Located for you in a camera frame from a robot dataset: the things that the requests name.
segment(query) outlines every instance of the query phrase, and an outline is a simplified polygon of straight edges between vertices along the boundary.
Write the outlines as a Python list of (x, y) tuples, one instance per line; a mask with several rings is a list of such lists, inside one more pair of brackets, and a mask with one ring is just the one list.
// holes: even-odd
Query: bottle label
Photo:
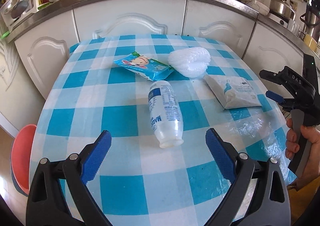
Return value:
[(181, 121), (178, 102), (169, 85), (154, 88), (148, 95), (151, 127), (156, 130), (160, 121)]

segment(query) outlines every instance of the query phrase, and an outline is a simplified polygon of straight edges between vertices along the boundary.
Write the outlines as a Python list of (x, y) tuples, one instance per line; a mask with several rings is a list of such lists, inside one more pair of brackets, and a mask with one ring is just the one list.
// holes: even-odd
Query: plastic bottle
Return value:
[(148, 95), (151, 127), (160, 142), (160, 148), (183, 143), (183, 120), (178, 101), (167, 81), (156, 81)]

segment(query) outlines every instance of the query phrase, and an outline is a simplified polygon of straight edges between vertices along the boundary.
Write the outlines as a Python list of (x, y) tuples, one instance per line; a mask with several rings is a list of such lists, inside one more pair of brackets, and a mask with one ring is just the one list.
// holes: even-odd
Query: blue gripper pad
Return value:
[(230, 143), (224, 142), (213, 128), (207, 130), (205, 142), (222, 176), (233, 183), (236, 179), (236, 156), (238, 152)]
[(284, 98), (281, 95), (274, 93), (273, 91), (266, 91), (266, 97), (268, 97), (271, 100), (274, 100), (279, 104), (284, 102)]
[(88, 181), (94, 179), (102, 161), (111, 147), (112, 137), (109, 131), (104, 130), (99, 138), (100, 140), (97, 142), (86, 161), (82, 164), (81, 180), (84, 184), (87, 184)]

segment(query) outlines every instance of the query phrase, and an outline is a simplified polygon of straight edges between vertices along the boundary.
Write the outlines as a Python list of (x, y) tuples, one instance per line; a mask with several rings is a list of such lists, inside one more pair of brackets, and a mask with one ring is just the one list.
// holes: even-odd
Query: red chair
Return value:
[(12, 171), (18, 185), (26, 194), (29, 194), (29, 165), (36, 128), (34, 124), (23, 127), (14, 139), (11, 149)]

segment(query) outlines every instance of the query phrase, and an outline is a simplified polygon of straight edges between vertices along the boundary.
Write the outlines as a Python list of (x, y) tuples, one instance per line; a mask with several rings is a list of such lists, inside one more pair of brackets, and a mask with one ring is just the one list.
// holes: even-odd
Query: floor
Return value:
[(10, 172), (13, 138), (0, 127), (0, 194), (15, 216), (25, 225), (27, 197), (14, 187)]

